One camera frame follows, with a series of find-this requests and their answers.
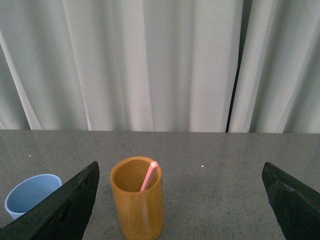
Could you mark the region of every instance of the gray countertop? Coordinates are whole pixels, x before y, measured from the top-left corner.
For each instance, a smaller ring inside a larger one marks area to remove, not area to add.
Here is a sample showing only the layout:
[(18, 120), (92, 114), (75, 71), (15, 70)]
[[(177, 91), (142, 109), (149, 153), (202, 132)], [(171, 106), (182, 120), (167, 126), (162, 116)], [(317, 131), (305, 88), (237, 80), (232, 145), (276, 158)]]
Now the gray countertop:
[(320, 192), (320, 134), (0, 130), (0, 227), (5, 199), (34, 175), (63, 183), (93, 161), (100, 181), (84, 240), (124, 239), (109, 174), (132, 156), (163, 169), (165, 226), (160, 240), (283, 240), (261, 173), (271, 162)]

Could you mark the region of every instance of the yellow cylindrical cup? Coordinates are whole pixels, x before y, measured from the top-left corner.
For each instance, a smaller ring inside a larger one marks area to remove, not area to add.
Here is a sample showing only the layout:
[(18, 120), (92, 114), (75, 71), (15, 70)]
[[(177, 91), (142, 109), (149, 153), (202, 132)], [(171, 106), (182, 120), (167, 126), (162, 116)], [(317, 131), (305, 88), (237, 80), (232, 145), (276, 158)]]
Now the yellow cylindrical cup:
[(145, 156), (122, 160), (110, 181), (121, 229), (127, 240), (155, 240), (164, 229), (162, 169), (159, 165), (145, 191), (140, 191), (150, 163)]

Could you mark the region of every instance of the pink marker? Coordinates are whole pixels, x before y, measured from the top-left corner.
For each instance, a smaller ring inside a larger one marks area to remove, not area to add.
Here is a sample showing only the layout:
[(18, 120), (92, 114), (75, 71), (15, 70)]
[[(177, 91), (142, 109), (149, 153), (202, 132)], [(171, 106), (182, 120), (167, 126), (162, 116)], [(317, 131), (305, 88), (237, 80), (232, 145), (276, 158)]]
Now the pink marker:
[(153, 161), (152, 163), (150, 163), (150, 166), (149, 166), (149, 169), (145, 175), (145, 178), (144, 178), (144, 181), (143, 181), (143, 184), (142, 184), (142, 187), (141, 187), (141, 190), (140, 192), (146, 190), (152, 180), (152, 178), (154, 177), (157, 169), (158, 169), (158, 163), (156, 161)]

